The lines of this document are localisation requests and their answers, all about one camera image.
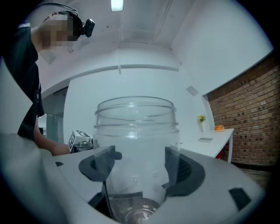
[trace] white box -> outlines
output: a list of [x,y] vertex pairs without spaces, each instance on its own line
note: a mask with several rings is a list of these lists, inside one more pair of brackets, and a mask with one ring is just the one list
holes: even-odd
[[83,131],[73,130],[68,146],[70,152],[72,152],[73,145],[79,144],[80,142],[89,142],[91,141],[92,137]]
[[200,138],[200,139],[198,139],[198,141],[211,143],[213,141],[213,138]]

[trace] person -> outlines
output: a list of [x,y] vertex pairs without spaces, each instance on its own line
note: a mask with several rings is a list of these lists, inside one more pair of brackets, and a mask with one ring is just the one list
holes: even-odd
[[14,44],[3,54],[9,72],[33,103],[18,135],[33,140],[39,148],[47,149],[52,155],[68,154],[70,151],[68,145],[54,142],[40,133],[38,117],[44,115],[44,110],[39,70],[35,62],[41,50],[76,41],[81,35],[81,28],[82,21],[75,14],[69,11],[52,13],[35,28],[30,28],[28,23],[21,24],[14,36]]

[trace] glass jar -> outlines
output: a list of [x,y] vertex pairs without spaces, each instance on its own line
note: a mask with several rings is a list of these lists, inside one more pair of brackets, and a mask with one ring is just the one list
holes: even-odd
[[105,182],[117,221],[144,223],[165,201],[166,189],[176,184],[180,141],[175,111],[172,102],[154,97],[115,98],[98,105],[94,140],[100,147],[115,146],[122,155]]

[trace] black shirt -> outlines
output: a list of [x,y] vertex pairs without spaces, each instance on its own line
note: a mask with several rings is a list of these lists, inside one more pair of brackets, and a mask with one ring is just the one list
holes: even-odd
[[33,102],[18,130],[18,135],[33,140],[36,116],[44,115],[39,71],[35,63],[38,53],[31,41],[30,27],[18,28],[13,39],[13,45],[3,57],[9,72]]

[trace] ceiling light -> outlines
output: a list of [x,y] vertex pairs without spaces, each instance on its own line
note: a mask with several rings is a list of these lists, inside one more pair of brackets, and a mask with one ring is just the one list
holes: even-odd
[[111,0],[112,12],[123,11],[123,0]]

